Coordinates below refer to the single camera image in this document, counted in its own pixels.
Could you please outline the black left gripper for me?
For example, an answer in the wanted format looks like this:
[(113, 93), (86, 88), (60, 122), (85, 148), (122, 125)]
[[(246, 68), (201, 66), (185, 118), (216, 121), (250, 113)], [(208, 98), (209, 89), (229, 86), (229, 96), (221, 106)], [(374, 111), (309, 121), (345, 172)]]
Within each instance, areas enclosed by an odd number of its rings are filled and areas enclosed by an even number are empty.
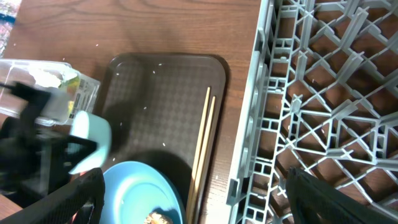
[[(1, 83), (1, 88), (26, 101), (18, 118), (8, 117), (1, 126), (1, 194), (9, 199), (21, 198), (24, 193), (21, 182), (40, 170), (41, 145), (36, 140), (35, 120), (51, 103), (68, 105), (69, 96), (54, 87), (35, 88), (21, 82)], [(77, 136), (61, 140), (61, 162), (75, 167), (94, 153), (97, 143)]]

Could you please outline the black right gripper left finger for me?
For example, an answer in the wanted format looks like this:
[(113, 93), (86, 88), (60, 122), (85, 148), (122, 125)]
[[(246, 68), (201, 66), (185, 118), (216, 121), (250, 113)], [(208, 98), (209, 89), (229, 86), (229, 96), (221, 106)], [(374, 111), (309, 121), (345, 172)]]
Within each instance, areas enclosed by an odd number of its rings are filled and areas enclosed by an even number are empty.
[(42, 200), (1, 220), (20, 223), (95, 223), (104, 206), (105, 183), (100, 168), (89, 170)]

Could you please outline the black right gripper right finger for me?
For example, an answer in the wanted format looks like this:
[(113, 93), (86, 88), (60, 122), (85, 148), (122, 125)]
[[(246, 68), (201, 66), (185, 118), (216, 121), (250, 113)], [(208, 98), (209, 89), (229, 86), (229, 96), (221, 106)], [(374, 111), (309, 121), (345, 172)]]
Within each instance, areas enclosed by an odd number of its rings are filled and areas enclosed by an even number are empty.
[(296, 167), (289, 169), (285, 189), (296, 224), (396, 222)]

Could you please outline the light blue rice bowl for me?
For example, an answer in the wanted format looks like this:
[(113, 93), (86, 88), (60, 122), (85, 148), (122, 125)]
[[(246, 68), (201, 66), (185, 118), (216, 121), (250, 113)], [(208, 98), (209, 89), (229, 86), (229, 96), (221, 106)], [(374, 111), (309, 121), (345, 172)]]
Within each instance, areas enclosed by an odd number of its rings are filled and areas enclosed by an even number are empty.
[(73, 119), (70, 135), (94, 141), (97, 147), (89, 156), (74, 165), (69, 174), (86, 172), (105, 163), (111, 149), (112, 135), (111, 126), (104, 118), (79, 111)]

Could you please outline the yellow silver snack wrapper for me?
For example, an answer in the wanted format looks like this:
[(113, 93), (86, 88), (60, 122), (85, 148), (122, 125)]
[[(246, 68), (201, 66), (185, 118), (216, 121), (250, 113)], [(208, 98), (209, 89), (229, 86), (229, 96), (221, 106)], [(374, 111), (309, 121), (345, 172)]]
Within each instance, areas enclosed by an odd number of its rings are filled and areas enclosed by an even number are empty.
[(78, 87), (80, 85), (80, 77), (77, 75), (72, 79), (64, 81), (60, 88), (65, 90), (69, 95), (70, 99), (68, 100), (68, 115), (71, 116), (73, 107), (75, 104), (75, 95), (77, 93)]

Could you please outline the white tissue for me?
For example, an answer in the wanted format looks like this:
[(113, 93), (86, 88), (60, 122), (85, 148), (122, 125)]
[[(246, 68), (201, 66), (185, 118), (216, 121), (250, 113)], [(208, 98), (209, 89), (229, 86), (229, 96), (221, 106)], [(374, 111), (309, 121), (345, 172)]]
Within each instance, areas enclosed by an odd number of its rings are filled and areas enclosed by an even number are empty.
[(35, 84), (45, 88), (58, 88), (62, 84), (62, 80), (59, 77), (40, 69), (29, 70), (29, 75), (33, 76)]

